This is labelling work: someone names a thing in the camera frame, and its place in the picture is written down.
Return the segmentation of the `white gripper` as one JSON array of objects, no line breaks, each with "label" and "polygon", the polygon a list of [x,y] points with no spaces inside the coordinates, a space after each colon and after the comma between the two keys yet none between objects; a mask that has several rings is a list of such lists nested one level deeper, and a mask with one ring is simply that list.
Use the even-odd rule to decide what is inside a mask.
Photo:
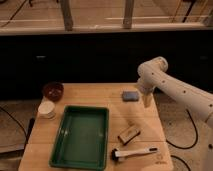
[{"label": "white gripper", "polygon": [[154,91],[155,87],[149,83],[146,83],[141,78],[139,78],[137,81],[137,87],[138,87],[139,91],[144,94],[142,96],[144,107],[145,108],[149,107],[151,105],[151,101],[152,101],[151,93]]}]

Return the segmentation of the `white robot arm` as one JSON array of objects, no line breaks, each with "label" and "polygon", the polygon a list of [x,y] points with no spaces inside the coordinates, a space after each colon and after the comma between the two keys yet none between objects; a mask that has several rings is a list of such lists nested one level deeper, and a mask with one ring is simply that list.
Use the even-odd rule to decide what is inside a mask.
[{"label": "white robot arm", "polygon": [[213,146],[213,94],[168,75],[167,69],[168,62],[161,56],[140,64],[137,69],[139,91],[149,96],[158,88],[193,111],[211,129],[209,144]]}]

